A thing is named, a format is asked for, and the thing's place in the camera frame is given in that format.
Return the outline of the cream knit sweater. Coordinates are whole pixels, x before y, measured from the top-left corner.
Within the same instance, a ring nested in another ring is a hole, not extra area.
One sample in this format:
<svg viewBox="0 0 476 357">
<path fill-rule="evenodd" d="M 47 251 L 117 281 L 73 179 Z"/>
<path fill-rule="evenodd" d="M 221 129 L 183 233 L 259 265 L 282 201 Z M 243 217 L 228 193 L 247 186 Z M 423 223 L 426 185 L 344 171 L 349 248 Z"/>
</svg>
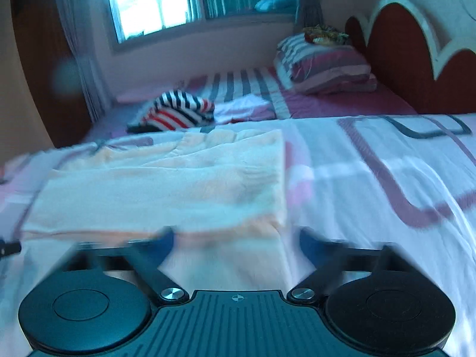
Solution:
<svg viewBox="0 0 476 357">
<path fill-rule="evenodd" d="M 285 224 L 282 133 L 214 130 L 52 171 L 24 231 L 116 243 L 172 227 L 162 269 L 183 288 L 255 290 L 290 281 Z"/>
</svg>

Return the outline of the patterned white pink quilt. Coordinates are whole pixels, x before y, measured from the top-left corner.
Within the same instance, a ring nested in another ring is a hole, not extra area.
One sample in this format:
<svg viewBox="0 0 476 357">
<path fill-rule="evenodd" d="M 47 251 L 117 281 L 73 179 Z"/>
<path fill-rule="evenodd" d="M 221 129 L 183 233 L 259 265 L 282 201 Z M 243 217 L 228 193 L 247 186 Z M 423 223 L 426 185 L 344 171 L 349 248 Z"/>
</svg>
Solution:
<svg viewBox="0 0 476 357">
<path fill-rule="evenodd" d="M 363 247 L 393 242 L 450 297 L 451 356 L 475 354 L 475 117 L 426 115 L 302 118 L 138 134 L 35 154 L 1 188 L 1 232 L 23 251 L 1 263 L 1 354 L 25 356 L 20 301 L 66 253 L 74 236 L 35 236 L 26 220 L 52 171 L 104 148 L 117 151 L 214 130 L 274 131 L 285 142 L 286 224 L 281 243 L 289 288 L 311 266 L 290 242 L 301 226 Z"/>
</svg>

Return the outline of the striped red navy garment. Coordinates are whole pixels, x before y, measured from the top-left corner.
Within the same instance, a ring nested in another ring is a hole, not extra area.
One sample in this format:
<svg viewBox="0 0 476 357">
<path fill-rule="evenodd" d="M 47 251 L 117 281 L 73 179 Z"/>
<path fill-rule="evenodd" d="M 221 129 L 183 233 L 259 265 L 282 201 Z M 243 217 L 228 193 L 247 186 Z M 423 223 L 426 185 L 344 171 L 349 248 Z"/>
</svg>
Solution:
<svg viewBox="0 0 476 357">
<path fill-rule="evenodd" d="M 128 134 L 175 131 L 214 121 L 214 102 L 182 90 L 170 90 L 147 102 L 127 124 Z"/>
</svg>

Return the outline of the pink flat pillow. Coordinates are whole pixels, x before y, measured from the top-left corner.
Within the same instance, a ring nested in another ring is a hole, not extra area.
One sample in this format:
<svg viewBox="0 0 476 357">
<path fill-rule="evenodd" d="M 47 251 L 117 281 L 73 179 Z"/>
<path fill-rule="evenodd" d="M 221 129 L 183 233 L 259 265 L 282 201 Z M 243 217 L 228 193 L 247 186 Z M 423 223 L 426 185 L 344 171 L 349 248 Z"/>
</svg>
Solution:
<svg viewBox="0 0 476 357">
<path fill-rule="evenodd" d="M 171 90 L 182 90 L 186 88 L 185 81 L 172 83 L 151 83 L 136 88 L 128 89 L 115 96 L 115 100 L 121 104 L 148 101 L 161 96 L 162 93 Z"/>
</svg>

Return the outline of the white folded garment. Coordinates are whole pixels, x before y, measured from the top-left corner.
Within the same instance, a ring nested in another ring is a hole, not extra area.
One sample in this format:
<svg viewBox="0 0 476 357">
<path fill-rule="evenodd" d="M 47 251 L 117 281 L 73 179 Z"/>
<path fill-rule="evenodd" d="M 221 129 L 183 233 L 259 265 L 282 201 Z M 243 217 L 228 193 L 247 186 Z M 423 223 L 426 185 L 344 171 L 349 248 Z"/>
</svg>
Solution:
<svg viewBox="0 0 476 357">
<path fill-rule="evenodd" d="M 219 103 L 214 107 L 215 124 L 259 122 L 275 118 L 272 103 L 255 94 Z"/>
</svg>

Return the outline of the striped purple bed sheet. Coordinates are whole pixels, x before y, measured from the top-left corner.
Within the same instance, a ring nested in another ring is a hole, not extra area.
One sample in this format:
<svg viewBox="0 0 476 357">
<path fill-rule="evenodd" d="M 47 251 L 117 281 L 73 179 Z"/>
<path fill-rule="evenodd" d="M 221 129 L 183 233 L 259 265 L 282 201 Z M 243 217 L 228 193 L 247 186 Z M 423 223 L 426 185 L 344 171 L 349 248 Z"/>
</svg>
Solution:
<svg viewBox="0 0 476 357">
<path fill-rule="evenodd" d="M 183 90 L 209 99 L 214 104 L 255 94 L 270 101 L 276 118 L 323 118 L 347 115 L 414 115 L 416 111 L 385 85 L 373 92 L 301 94 L 281 84 L 275 68 L 261 67 L 198 76 Z M 121 104 L 117 101 L 84 137 L 85 142 L 108 140 L 127 134 L 127 124 L 147 102 Z"/>
</svg>

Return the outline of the striped folded pillow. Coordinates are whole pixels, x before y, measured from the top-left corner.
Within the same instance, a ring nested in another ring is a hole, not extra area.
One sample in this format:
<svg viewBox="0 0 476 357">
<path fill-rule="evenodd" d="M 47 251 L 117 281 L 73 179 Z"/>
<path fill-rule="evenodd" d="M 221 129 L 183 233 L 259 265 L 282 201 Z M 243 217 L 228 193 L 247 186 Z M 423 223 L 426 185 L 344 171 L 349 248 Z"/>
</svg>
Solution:
<svg viewBox="0 0 476 357">
<path fill-rule="evenodd" d="M 287 90 L 301 94 L 373 92 L 378 82 L 365 57 L 350 45 L 319 45 L 292 35 L 277 46 L 274 68 Z"/>
</svg>

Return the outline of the red white heart headboard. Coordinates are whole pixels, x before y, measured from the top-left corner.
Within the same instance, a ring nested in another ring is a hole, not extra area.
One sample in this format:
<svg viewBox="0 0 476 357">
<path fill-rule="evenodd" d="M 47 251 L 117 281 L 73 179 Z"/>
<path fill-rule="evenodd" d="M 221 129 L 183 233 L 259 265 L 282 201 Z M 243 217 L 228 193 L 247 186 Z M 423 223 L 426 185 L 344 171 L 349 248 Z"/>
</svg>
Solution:
<svg viewBox="0 0 476 357">
<path fill-rule="evenodd" d="M 410 0 L 380 0 L 370 17 L 351 15 L 345 31 L 377 80 L 417 113 L 475 112 L 475 37 L 445 46 L 432 22 Z"/>
</svg>

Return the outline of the yellow patterned cloth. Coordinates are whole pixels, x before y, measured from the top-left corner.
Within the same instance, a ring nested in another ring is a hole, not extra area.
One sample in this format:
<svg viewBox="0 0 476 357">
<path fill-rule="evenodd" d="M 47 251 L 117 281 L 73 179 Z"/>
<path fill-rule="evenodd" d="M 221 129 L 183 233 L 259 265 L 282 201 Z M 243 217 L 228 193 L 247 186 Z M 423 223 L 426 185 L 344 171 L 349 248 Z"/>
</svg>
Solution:
<svg viewBox="0 0 476 357">
<path fill-rule="evenodd" d="M 304 40 L 307 43 L 323 46 L 350 45 L 349 35 L 327 25 L 304 27 Z"/>
</svg>

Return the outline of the dark wooden door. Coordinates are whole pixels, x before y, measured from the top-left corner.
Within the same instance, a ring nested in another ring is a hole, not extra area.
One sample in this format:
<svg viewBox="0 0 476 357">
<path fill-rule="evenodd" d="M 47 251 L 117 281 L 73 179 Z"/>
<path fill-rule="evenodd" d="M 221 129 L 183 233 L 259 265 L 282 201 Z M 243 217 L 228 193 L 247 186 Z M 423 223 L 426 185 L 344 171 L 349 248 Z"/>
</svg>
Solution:
<svg viewBox="0 0 476 357">
<path fill-rule="evenodd" d="M 56 0 L 10 3 L 19 58 L 46 132 L 57 148 L 81 142 L 92 121 Z"/>
</svg>

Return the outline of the teal cushion on sill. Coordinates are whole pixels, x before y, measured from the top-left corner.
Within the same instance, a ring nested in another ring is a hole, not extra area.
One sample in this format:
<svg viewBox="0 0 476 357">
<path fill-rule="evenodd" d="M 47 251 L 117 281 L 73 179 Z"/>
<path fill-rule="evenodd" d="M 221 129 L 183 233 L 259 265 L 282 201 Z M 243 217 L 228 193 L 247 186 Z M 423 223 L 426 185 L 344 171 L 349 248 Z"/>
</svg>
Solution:
<svg viewBox="0 0 476 357">
<path fill-rule="evenodd" d="M 297 0 L 260 0 L 254 9 L 259 12 L 294 11 L 296 6 Z"/>
</svg>

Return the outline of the left grey curtain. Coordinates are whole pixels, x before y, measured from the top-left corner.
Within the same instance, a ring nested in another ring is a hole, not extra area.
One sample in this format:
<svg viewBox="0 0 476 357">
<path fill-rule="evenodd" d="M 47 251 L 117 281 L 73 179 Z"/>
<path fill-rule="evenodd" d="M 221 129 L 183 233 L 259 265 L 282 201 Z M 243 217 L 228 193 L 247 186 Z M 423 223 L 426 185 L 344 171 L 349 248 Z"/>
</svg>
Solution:
<svg viewBox="0 0 476 357">
<path fill-rule="evenodd" d="M 94 49 L 91 0 L 55 0 L 60 23 L 73 54 L 85 104 L 96 123 L 111 109 L 112 98 L 103 79 Z"/>
</svg>

